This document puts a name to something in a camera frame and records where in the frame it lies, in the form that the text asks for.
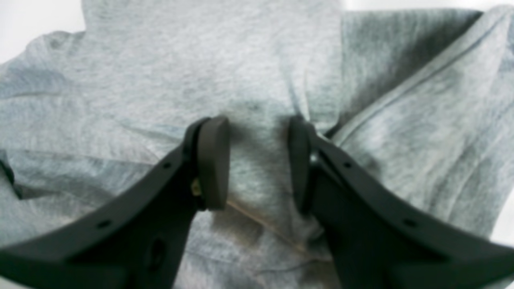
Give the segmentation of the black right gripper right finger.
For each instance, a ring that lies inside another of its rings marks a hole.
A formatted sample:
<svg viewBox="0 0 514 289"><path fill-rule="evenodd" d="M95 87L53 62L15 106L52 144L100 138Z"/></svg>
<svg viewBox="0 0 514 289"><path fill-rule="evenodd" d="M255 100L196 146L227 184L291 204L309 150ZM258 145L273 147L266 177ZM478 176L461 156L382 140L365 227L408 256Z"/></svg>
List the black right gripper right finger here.
<svg viewBox="0 0 514 289"><path fill-rule="evenodd" d="M483 289L513 277L513 249L447 225L389 192L290 117L294 203L324 229L344 289Z"/></svg>

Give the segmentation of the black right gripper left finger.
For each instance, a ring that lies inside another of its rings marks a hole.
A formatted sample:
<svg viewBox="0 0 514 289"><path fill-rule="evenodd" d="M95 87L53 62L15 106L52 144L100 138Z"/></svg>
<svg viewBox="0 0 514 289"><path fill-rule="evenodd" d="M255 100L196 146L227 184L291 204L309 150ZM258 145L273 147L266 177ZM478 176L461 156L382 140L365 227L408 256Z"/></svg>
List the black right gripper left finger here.
<svg viewBox="0 0 514 289"><path fill-rule="evenodd" d="M121 196L2 249L2 277L33 289L170 289L195 214L225 208L229 160L229 119L198 120Z"/></svg>

